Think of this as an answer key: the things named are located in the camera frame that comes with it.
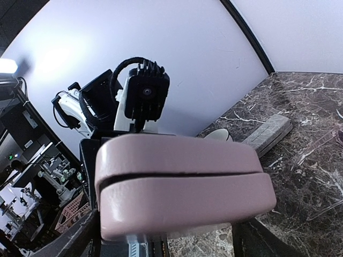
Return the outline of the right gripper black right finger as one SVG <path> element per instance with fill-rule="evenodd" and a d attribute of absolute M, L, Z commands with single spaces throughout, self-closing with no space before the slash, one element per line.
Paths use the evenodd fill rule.
<path fill-rule="evenodd" d="M 257 219 L 232 224 L 235 256 L 304 256 Z"/>

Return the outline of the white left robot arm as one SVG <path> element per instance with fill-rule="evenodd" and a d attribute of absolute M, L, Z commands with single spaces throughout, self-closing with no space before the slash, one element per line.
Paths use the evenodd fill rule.
<path fill-rule="evenodd" d="M 84 87 L 74 82 L 67 91 L 52 99 L 53 112 L 65 123 L 63 127 L 76 130 L 90 138 L 95 130 L 112 131 L 118 108 L 110 94 L 112 70 L 105 70 Z"/>

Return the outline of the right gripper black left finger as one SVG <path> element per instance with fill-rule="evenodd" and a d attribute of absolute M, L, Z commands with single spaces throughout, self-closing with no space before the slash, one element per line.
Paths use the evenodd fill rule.
<path fill-rule="evenodd" d="M 67 232 L 30 256 L 99 256 L 99 212 L 91 210 Z"/>

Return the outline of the pink glasses case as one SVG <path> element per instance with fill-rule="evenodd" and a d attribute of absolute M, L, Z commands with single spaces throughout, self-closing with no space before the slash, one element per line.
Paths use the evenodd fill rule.
<path fill-rule="evenodd" d="M 94 185 L 105 241 L 210 230 L 277 203 L 252 147 L 173 135 L 107 141 L 96 156 Z"/>

